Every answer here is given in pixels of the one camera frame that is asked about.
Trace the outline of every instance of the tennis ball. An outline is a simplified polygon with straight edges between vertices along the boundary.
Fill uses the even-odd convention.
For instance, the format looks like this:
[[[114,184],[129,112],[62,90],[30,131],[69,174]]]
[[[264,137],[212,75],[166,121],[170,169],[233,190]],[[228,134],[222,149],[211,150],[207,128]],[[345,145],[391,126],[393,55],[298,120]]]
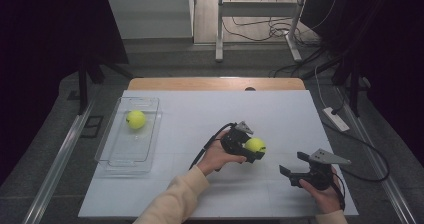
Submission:
[[[146,124],[146,116],[142,111],[133,110],[128,112],[126,121],[130,128],[138,129]]]
[[[250,138],[246,144],[244,145],[244,148],[246,148],[247,150],[251,151],[251,152],[263,152],[265,153],[266,151],[266,147],[265,147],[265,143],[257,138],[257,137],[252,137]]]

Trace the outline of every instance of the white table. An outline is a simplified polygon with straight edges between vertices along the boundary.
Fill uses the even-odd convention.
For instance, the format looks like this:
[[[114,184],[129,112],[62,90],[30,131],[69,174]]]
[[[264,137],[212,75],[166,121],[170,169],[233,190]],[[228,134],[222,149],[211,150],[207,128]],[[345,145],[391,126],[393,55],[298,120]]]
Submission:
[[[158,97],[162,121],[151,172],[132,178],[106,177],[98,166],[81,207],[84,218],[136,218],[184,174],[197,153],[223,125],[245,121],[267,144],[253,164],[227,164],[208,176],[196,219],[309,217],[318,213],[309,193],[292,187],[279,165],[308,172],[298,151],[332,152],[309,91],[125,91],[123,97]],[[346,190],[346,215],[358,215]]]

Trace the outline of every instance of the white wall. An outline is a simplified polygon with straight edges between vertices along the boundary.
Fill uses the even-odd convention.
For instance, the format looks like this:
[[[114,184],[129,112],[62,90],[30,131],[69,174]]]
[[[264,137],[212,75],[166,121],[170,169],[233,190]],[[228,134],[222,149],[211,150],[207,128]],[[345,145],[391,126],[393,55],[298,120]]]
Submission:
[[[193,36],[193,0],[109,0],[122,39]]]

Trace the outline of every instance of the wire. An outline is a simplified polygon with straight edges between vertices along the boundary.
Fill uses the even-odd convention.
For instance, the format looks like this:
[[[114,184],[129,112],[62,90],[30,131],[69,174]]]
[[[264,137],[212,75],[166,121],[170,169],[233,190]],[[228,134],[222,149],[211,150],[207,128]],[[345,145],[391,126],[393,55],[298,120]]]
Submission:
[[[346,188],[345,188],[345,186],[344,186],[344,182],[343,182],[343,180],[340,178],[340,176],[339,175],[337,175],[336,173],[333,173],[333,175],[335,175],[336,177],[337,177],[337,179],[339,179],[339,182],[342,184],[342,187],[343,187],[343,197],[345,197],[346,196]]]
[[[365,5],[365,6],[369,6],[371,4],[372,4],[371,1],[368,1],[368,5]],[[356,32],[358,26],[361,25],[362,20],[363,20],[363,18],[365,18],[368,11],[369,11],[368,9],[364,9],[364,10],[361,10],[360,12],[358,12],[357,14],[355,14],[356,17],[352,21],[349,21],[348,25],[346,26],[346,28],[344,28],[343,32],[336,33],[334,36],[332,36],[329,39],[323,39],[322,44],[329,46],[331,49],[344,48],[346,45],[349,47],[350,46],[349,43],[350,43],[350,40],[351,40],[351,34]]]
[[[307,57],[306,59],[304,59],[293,71],[292,74],[290,75],[290,77],[294,76],[294,73],[299,70],[302,66],[304,66],[307,63],[310,63],[314,60],[316,60],[318,57],[320,57],[322,55],[322,53],[325,52],[325,48],[324,47],[320,47],[318,48],[314,53],[312,53],[309,57]]]
[[[235,32],[230,32],[230,31],[227,29],[227,27],[225,26],[225,22],[224,22],[224,20],[222,20],[222,25],[224,26],[224,29],[225,29],[228,33],[230,33],[230,34],[232,34],[232,35],[236,35],[236,36],[240,36],[240,37],[246,38],[246,39],[251,40],[251,41],[258,41],[258,42],[259,42],[259,41],[266,41],[266,40],[268,40],[268,39],[273,38],[273,36],[269,36],[269,37],[266,37],[266,38],[263,38],[263,39],[253,39],[253,38],[250,38],[250,37],[247,37],[247,36],[244,36],[244,35],[241,35],[241,34],[235,33]]]
[[[345,99],[346,99],[346,94],[343,95],[342,104],[340,104],[339,107],[331,111],[331,114],[336,115],[343,108]]]
[[[302,33],[300,32],[299,28],[296,28],[296,31],[298,31],[298,34],[296,35],[296,33],[293,35],[294,40],[296,41],[296,45],[299,46],[305,46],[305,47],[321,47],[323,46],[322,43],[306,43],[302,40]]]
[[[285,70],[285,69],[287,69],[287,68],[290,68],[290,67],[296,67],[296,66],[298,66],[298,65],[297,65],[297,64],[294,64],[294,65],[290,65],[290,66],[284,66],[284,67],[281,67],[281,68],[279,68],[279,69],[277,69],[277,70],[271,70],[271,71],[268,73],[268,77],[271,77],[271,72],[274,72],[273,78],[275,78],[275,77],[277,76],[277,73],[278,73],[278,72],[281,72],[281,71],[283,71],[283,70]]]
[[[227,128],[227,127],[229,127],[229,126],[235,126],[236,125],[236,123],[228,123],[228,124],[225,124],[223,127],[221,127],[221,129],[219,129],[216,133],[215,133],[215,135],[213,135],[210,139],[209,139],[209,141],[203,146],[203,148],[202,148],[202,150],[200,150],[200,152],[199,152],[199,154],[197,154],[197,156],[196,156],[196,158],[194,158],[194,160],[193,160],[193,162],[191,163],[191,165],[190,165],[190,168],[189,168],[189,170],[191,169],[191,168],[193,168],[193,166],[194,165],[196,165],[196,163],[199,161],[199,159],[200,159],[200,157],[202,157],[203,156],[203,154],[206,152],[206,150],[210,147],[210,145],[212,145],[212,143],[215,141],[215,140],[217,140],[217,136],[219,135],[219,133],[221,133],[225,128]]]
[[[273,21],[275,20],[271,20],[271,18],[269,18],[269,22],[268,22],[268,26],[269,26],[269,35],[271,36],[276,36],[276,37],[282,37],[282,36],[286,36],[288,35],[290,29],[289,28],[276,28],[276,25],[286,25],[288,27],[291,27],[290,24],[285,23],[285,22],[277,22],[277,23],[273,23],[271,24]]]
[[[322,95],[321,95],[321,88],[319,87],[317,68],[318,68],[318,65],[315,66],[315,79],[317,80],[319,98],[321,99],[321,102],[324,108],[327,108],[327,105],[325,104],[324,99],[322,98]]]
[[[233,18],[234,24],[236,24],[237,26],[248,26],[248,25],[254,25],[254,24],[261,24],[261,23],[269,23],[269,20],[257,21],[257,22],[248,22],[248,23],[236,23],[236,21],[234,20],[234,17],[232,17],[232,18]],[[284,20],[289,20],[289,19],[291,19],[291,17],[275,19],[275,20],[272,20],[272,21],[284,21]]]
[[[316,25],[316,26],[314,26],[314,27],[309,28],[309,30],[303,31],[302,33],[305,33],[305,32],[308,32],[308,31],[311,31],[311,30],[313,30],[313,29],[315,29],[315,28],[319,27],[322,23],[324,23],[324,21],[325,21],[325,20],[327,20],[328,16],[330,15],[331,11],[333,10],[333,8],[334,8],[334,4],[335,4],[335,3],[336,3],[336,0],[333,0],[333,4],[331,4],[330,10],[328,11],[328,13],[327,13],[327,15],[324,17],[324,19],[323,19],[320,23],[318,23],[318,25]]]
[[[375,153],[377,153],[377,155],[383,160],[384,165],[386,166],[386,174],[382,178],[379,178],[379,179],[368,179],[368,178],[361,177],[361,176],[359,176],[357,174],[354,174],[354,173],[352,173],[350,171],[347,171],[345,169],[340,168],[342,171],[346,172],[347,174],[349,174],[349,175],[351,175],[351,176],[353,176],[353,177],[355,177],[355,178],[357,178],[359,180],[367,181],[367,182],[382,182],[382,181],[386,180],[389,177],[389,175],[390,175],[390,165],[389,165],[389,162],[387,161],[386,157],[377,148],[373,147],[372,145],[370,145],[370,144],[366,143],[365,141],[362,141],[362,140],[360,140],[360,139],[358,139],[358,138],[356,138],[354,136],[351,136],[351,135],[346,134],[344,132],[340,132],[339,130],[333,128],[332,126],[330,126],[329,124],[327,124],[327,123],[325,123],[323,121],[321,121],[321,122],[322,122],[322,124],[324,124],[326,127],[330,128],[331,130],[333,130],[333,131],[335,131],[335,132],[337,132],[337,133],[339,133],[339,134],[341,134],[341,135],[343,135],[343,136],[345,136],[347,138],[350,138],[352,140],[358,141],[358,142],[362,143],[363,145],[367,146],[368,148],[370,148],[372,151],[374,151]]]

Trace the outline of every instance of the clear plastic container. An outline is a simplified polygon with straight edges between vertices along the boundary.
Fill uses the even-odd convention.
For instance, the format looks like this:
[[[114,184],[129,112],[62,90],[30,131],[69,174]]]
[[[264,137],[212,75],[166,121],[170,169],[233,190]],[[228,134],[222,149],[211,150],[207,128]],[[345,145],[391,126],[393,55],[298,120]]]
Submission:
[[[130,111],[142,111],[143,127],[132,129],[126,122]],[[110,174],[138,174],[152,167],[162,112],[158,98],[119,98],[95,159]]]

